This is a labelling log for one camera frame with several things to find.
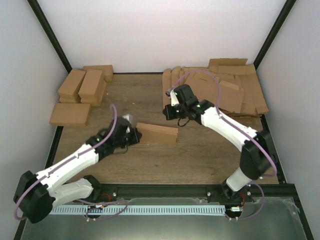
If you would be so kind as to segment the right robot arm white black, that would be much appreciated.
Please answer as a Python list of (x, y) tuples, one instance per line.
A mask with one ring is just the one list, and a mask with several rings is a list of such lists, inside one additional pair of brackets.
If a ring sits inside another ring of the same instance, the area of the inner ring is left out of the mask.
[(188, 84), (168, 90), (165, 94), (170, 100), (162, 111), (167, 120), (195, 121), (217, 132), (239, 150), (239, 167), (221, 185), (225, 200), (236, 200), (243, 187), (265, 177), (268, 169), (272, 168), (275, 175), (278, 173), (273, 157), (276, 150), (270, 133), (235, 121), (206, 99), (199, 101)]

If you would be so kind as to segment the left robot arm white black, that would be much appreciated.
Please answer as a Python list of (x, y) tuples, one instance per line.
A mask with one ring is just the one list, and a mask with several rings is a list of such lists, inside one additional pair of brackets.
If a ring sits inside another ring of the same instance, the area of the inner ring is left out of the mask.
[(35, 224), (49, 213), (69, 202), (89, 200), (96, 203), (102, 196), (102, 185), (92, 175), (69, 183), (84, 169), (114, 154), (116, 149), (128, 149), (138, 144), (142, 133), (133, 127), (130, 115), (117, 117), (109, 127), (91, 136), (78, 150), (60, 162), (37, 173), (26, 171), (19, 179), (13, 201), (22, 216)]

